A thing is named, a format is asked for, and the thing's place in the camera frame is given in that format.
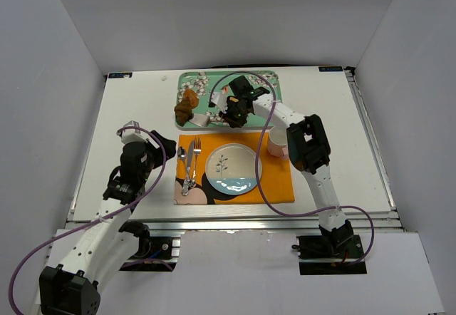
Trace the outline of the silver spatula wooden handle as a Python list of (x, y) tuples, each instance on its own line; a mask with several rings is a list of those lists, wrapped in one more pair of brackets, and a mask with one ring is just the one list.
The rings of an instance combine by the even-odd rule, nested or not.
[(224, 126), (224, 122), (218, 116), (208, 114), (196, 114), (192, 115), (189, 122), (197, 127), (206, 128), (209, 126)]

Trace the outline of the dark brown croissant bread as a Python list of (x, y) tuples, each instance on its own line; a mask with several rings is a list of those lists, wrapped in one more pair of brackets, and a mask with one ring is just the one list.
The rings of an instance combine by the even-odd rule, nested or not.
[(193, 110), (198, 106), (199, 101), (183, 98), (175, 107), (175, 121), (179, 126), (184, 126), (193, 118)]

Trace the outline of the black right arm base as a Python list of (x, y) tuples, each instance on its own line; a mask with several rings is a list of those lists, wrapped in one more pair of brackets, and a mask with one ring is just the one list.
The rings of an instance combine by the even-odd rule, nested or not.
[(342, 247), (333, 250), (331, 244), (318, 235), (306, 235), (296, 238), (291, 250), (298, 254), (301, 276), (336, 276), (367, 274), (361, 238), (355, 235)]

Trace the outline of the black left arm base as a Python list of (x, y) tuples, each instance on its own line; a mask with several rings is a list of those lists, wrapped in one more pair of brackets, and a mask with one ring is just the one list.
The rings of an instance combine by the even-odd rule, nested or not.
[(175, 268), (172, 237), (150, 234), (146, 224), (136, 221), (127, 221), (119, 232), (130, 233), (138, 240), (138, 250), (120, 268), (122, 272), (171, 272)]

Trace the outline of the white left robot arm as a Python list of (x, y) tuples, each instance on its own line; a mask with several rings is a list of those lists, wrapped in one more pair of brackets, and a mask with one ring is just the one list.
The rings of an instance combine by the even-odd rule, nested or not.
[(145, 196), (154, 169), (162, 170), (176, 155), (174, 140), (157, 131), (126, 126), (118, 131), (123, 144), (120, 164), (107, 182), (95, 217), (69, 253), (39, 276), (42, 314), (96, 314), (103, 288), (126, 261), (146, 257), (147, 225), (130, 220), (136, 202)]

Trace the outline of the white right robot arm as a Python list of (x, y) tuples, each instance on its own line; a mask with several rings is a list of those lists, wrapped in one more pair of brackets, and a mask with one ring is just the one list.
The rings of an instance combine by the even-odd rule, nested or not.
[(331, 148), (323, 123), (317, 115), (303, 115), (284, 105), (276, 91), (262, 76), (251, 73), (267, 87), (254, 88), (248, 81), (247, 71), (229, 82), (231, 93), (211, 91), (209, 106), (218, 107), (219, 115), (231, 128), (241, 128), (249, 115), (266, 120), (286, 131), (288, 158), (307, 181), (317, 210), (321, 241), (326, 246), (321, 257), (344, 261), (348, 245), (353, 239), (353, 228), (341, 209), (330, 174)]

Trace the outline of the golden croissant bread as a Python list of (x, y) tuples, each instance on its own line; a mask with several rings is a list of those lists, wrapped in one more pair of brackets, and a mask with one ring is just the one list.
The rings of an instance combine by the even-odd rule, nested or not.
[(198, 95), (190, 88), (185, 90), (182, 100), (186, 101), (190, 105), (191, 109), (195, 109), (199, 104)]

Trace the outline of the green floral serving tray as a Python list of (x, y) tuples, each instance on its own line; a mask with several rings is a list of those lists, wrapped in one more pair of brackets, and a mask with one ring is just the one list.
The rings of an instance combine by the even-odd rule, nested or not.
[[(281, 87), (279, 82), (279, 76), (274, 71), (263, 70), (263, 71), (253, 71), (255, 74), (260, 75), (262, 78), (268, 80), (271, 84), (271, 87), (276, 92), (276, 99), (281, 101)], [(181, 130), (194, 130), (194, 129), (206, 129), (206, 128), (219, 128), (219, 127), (229, 127), (228, 123), (225, 122), (219, 116), (219, 109), (217, 107), (210, 108), (209, 97), (210, 92), (216, 82), (228, 75), (229, 71), (191, 71), (182, 73), (179, 77), (177, 83), (177, 95), (176, 95), (176, 105), (182, 101), (184, 94), (187, 90), (193, 91), (196, 93), (198, 98), (198, 105), (192, 110), (192, 113), (196, 115), (204, 115), (209, 118), (207, 126), (199, 126), (195, 123), (187, 121), (184, 125), (179, 125), (177, 120), (175, 121), (176, 126)], [(214, 94), (221, 93), (224, 97), (232, 95), (231, 89), (229, 87), (229, 82), (233, 81), (239, 76), (245, 76), (250, 85), (253, 88), (264, 87), (270, 91), (268, 85), (259, 77), (251, 74), (242, 74), (236, 73), (226, 78), (223, 78), (220, 83), (217, 84), (217, 87), (214, 90)], [(265, 119), (256, 115), (249, 115), (247, 118), (247, 123), (243, 128), (262, 128), (265, 123)]]

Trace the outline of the pink white mug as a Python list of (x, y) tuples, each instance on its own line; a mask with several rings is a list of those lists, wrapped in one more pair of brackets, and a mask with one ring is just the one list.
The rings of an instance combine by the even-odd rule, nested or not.
[(268, 132), (268, 153), (282, 160), (289, 159), (288, 142), (286, 130), (277, 126), (271, 128)]

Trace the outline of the silver table knife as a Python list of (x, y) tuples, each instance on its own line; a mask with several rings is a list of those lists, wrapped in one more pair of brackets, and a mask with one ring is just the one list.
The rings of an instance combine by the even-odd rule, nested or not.
[(192, 159), (193, 159), (193, 155), (194, 155), (194, 146), (195, 146), (195, 142), (192, 140), (191, 143), (190, 143), (190, 146), (188, 148), (188, 152), (187, 152), (187, 161), (186, 161), (186, 178), (187, 178), (187, 180), (191, 179), (190, 170), (192, 168)]

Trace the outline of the silver fork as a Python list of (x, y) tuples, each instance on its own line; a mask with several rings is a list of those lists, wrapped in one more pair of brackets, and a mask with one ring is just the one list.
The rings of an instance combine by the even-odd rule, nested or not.
[(193, 150), (193, 153), (194, 153), (195, 161), (194, 161), (193, 172), (192, 172), (192, 180), (194, 182), (196, 181), (196, 178), (197, 178), (197, 161), (198, 161), (198, 157), (199, 157), (201, 152), (202, 152), (201, 137), (196, 137), (194, 139), (194, 150)]

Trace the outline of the blue beige ceramic plate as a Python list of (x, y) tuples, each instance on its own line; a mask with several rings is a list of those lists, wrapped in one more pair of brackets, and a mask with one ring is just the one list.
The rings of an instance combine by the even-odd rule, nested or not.
[(213, 150), (205, 165), (209, 184), (218, 192), (239, 196), (257, 186), (256, 152), (240, 143), (221, 145)]

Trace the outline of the orange cartoon placemat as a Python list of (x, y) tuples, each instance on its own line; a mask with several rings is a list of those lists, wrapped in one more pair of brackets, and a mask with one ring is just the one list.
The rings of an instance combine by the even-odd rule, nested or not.
[[(205, 165), (209, 154), (221, 145), (240, 143), (256, 152), (260, 133), (208, 133), (198, 135), (202, 141), (202, 152), (197, 161), (197, 178), (195, 186), (188, 195), (182, 195), (185, 178), (185, 167), (181, 162), (177, 165), (175, 178), (176, 205), (254, 205), (261, 204), (263, 199), (256, 186), (252, 191), (229, 196), (216, 191), (205, 175)], [(261, 187), (270, 203), (292, 203), (295, 200), (290, 163), (274, 157), (267, 150), (268, 135), (264, 136), (259, 156), (259, 176)]]

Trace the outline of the left blue table label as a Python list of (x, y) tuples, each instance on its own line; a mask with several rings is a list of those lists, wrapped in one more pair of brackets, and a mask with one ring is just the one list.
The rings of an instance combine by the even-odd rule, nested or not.
[(116, 73), (109, 73), (109, 79), (116, 79), (116, 78), (131, 78), (133, 76), (132, 72), (116, 72)]

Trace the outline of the blue table label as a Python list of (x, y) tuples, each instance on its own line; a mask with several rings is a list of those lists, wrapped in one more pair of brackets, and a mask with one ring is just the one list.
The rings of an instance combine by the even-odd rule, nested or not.
[(325, 72), (325, 73), (329, 73), (329, 72), (343, 72), (344, 69), (341, 67), (341, 66), (319, 66), (318, 67), (318, 70), (320, 72)]
[(116, 78), (131, 78), (133, 76), (132, 72), (116, 72), (116, 73), (109, 73), (109, 79), (116, 79)]

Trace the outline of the right blue table label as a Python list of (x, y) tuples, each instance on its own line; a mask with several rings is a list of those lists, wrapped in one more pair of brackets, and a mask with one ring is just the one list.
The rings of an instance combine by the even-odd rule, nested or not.
[(329, 72), (343, 72), (344, 69), (341, 67), (341, 66), (319, 66), (318, 67), (318, 70), (320, 72), (325, 72), (325, 73), (329, 73)]

